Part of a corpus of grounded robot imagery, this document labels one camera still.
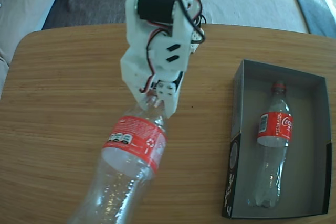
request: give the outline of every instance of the cardboard box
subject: cardboard box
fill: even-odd
[[[248,206],[257,165],[260,116],[272,83],[283,80],[293,115],[292,140],[275,208]],[[244,60],[234,80],[230,157],[222,215],[232,219],[278,219],[326,214],[331,180],[331,125],[324,77]]]

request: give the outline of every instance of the coca-cola logo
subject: coca-cola logo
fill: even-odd
[[[282,119],[282,123],[281,123],[283,126],[285,127],[289,127],[290,129],[292,128],[292,121],[291,121],[291,118],[290,117],[285,117],[284,119]]]

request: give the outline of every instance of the couch cushion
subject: couch cushion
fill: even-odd
[[[209,23],[255,26],[307,33],[296,0],[202,0]]]
[[[8,69],[9,67],[7,63],[0,58],[0,97],[7,77]]]
[[[54,0],[0,0],[0,56],[10,64],[20,40],[34,31]]]

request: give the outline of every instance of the barcode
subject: barcode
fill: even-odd
[[[260,124],[259,124],[259,133],[265,132],[267,128],[267,119],[268,114],[262,115],[260,118]]]

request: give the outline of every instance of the plastic bottle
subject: plastic bottle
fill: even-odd
[[[151,96],[143,104],[115,125],[91,188],[68,224],[130,223],[166,145],[163,102]]]
[[[286,101],[286,86],[277,81],[272,86],[272,101],[268,112],[261,115],[258,151],[261,156],[252,196],[253,207],[275,207],[280,198],[281,177],[287,148],[291,140],[292,115]]]

